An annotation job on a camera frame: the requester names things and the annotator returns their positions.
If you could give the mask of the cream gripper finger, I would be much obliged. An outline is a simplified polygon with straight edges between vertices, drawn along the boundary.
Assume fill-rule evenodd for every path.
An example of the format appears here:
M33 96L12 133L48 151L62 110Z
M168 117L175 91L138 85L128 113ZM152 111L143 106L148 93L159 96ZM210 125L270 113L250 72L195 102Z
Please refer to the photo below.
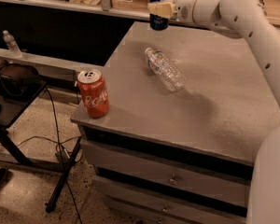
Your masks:
M174 0L163 0L160 2L150 2L147 4L147 9L150 14L171 19L176 14Z

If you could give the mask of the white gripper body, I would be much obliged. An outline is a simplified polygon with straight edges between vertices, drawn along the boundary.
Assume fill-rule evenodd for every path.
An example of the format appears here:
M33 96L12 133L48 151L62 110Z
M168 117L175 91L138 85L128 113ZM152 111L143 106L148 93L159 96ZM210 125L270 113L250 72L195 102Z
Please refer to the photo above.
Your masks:
M194 24L194 10L198 0L174 0L176 17L179 21Z

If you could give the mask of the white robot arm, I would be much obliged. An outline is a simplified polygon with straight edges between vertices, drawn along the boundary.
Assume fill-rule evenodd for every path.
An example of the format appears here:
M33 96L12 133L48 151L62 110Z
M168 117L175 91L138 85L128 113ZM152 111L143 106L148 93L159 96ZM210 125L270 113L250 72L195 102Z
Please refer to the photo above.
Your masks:
M260 0L163 0L147 7L166 19L243 38L280 107L280 33ZM265 137L255 159L246 224L280 224L280 126Z

